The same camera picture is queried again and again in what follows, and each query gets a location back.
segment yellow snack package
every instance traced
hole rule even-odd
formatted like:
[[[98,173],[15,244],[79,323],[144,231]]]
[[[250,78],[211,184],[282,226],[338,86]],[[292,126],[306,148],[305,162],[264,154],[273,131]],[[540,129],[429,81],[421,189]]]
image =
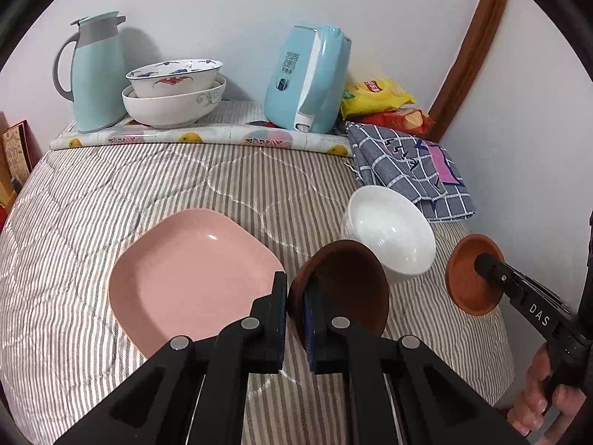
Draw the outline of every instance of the yellow snack package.
[[[416,103],[411,93],[399,83],[381,78],[347,86],[342,94],[340,111],[342,118],[348,120],[354,115],[389,112],[407,103]]]

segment red bat motif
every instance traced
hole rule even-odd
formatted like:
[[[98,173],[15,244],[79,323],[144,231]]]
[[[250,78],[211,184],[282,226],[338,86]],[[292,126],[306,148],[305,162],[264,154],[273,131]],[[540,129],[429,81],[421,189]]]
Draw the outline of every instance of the red bat motif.
[[[166,79],[160,79],[157,80],[156,82],[154,82],[154,84],[152,85],[153,87],[158,84],[158,83],[168,83],[169,85],[176,85],[177,83],[181,82],[182,80],[185,79],[190,79],[193,80],[193,78],[185,76],[185,77],[167,77]]]

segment brown bowl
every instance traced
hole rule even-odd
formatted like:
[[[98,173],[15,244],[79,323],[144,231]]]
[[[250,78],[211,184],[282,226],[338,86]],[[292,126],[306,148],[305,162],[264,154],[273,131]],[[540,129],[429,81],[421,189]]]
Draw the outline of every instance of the brown bowl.
[[[447,291],[456,306],[473,316],[490,313],[502,299],[502,288],[488,283],[474,269],[474,261],[481,253],[505,259],[496,243],[487,236],[470,234],[453,249],[447,261],[445,282]]]
[[[383,334],[389,314],[389,287],[381,263],[364,244],[340,240],[319,249],[292,281],[287,308],[303,346],[303,293],[313,273],[324,297],[341,316],[376,336]]]

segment white bowl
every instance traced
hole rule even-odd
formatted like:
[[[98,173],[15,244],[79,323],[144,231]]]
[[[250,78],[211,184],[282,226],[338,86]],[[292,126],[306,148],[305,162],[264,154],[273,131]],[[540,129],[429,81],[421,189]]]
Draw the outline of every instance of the white bowl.
[[[208,90],[221,67],[216,60],[173,60],[140,67],[126,78],[140,98],[165,97]]]
[[[122,92],[127,113],[138,122],[156,129],[174,129],[212,112],[222,99],[226,80],[217,75],[208,90],[167,97],[138,98],[132,86]]]
[[[354,239],[373,251],[390,282],[425,273],[437,252],[435,236],[420,209],[380,185],[364,185],[352,194],[342,239]]]

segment kettle handle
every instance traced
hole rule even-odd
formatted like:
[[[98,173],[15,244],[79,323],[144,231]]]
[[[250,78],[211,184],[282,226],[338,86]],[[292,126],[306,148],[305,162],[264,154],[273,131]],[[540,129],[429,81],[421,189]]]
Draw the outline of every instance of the kettle handle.
[[[72,90],[67,92],[60,85],[60,80],[57,77],[57,64],[60,61],[60,56],[61,56],[62,52],[64,51],[64,49],[66,48],[66,45],[69,43],[72,43],[72,42],[78,42],[79,38],[80,38],[80,32],[76,32],[75,34],[72,35],[72,37],[68,38],[64,42],[64,44],[62,45],[60,50],[57,52],[56,58],[53,59],[53,73],[52,73],[53,85],[56,88],[57,93],[59,93],[65,99],[70,100],[70,102],[74,102],[74,95],[72,94]]]
[[[314,115],[319,111],[333,85],[337,62],[340,58],[342,31],[331,26],[323,27],[321,31],[323,35],[318,64],[313,73],[307,96],[299,109],[299,112],[304,115]]]

